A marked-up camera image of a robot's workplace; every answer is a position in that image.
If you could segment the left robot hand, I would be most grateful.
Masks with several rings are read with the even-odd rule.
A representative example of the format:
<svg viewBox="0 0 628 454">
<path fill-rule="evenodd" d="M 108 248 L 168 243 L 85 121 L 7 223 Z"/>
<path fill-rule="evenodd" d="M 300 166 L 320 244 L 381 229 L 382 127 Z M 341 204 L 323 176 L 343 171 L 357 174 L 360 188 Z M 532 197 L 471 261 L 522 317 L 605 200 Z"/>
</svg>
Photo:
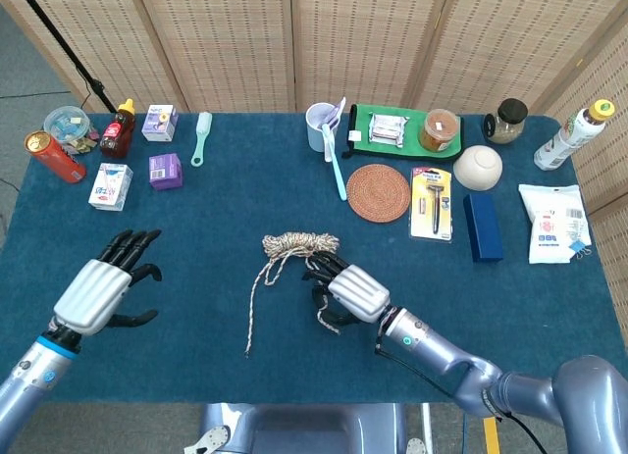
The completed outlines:
<svg viewBox="0 0 628 454">
<path fill-rule="evenodd" d="M 92 336 L 104 328 L 137 328 L 155 319 L 158 312 L 148 310 L 138 316 L 119 314 L 128 290 L 146 277 L 162 279 L 154 264 L 136 263 L 161 231 L 124 230 L 114 236 L 102 252 L 78 272 L 53 307 L 49 331 L 70 330 Z"/>
</svg>

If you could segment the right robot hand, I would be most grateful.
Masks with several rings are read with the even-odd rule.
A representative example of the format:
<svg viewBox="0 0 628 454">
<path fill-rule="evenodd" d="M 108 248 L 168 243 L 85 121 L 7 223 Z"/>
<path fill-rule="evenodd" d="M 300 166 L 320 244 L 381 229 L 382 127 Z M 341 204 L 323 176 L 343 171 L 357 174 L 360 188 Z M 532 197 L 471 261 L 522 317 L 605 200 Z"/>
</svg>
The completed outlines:
<svg viewBox="0 0 628 454">
<path fill-rule="evenodd" d="M 391 306 L 387 288 L 329 251 L 313 253 L 303 279 L 315 280 L 312 298 L 318 317 L 333 330 L 358 322 L 374 324 Z"/>
</svg>

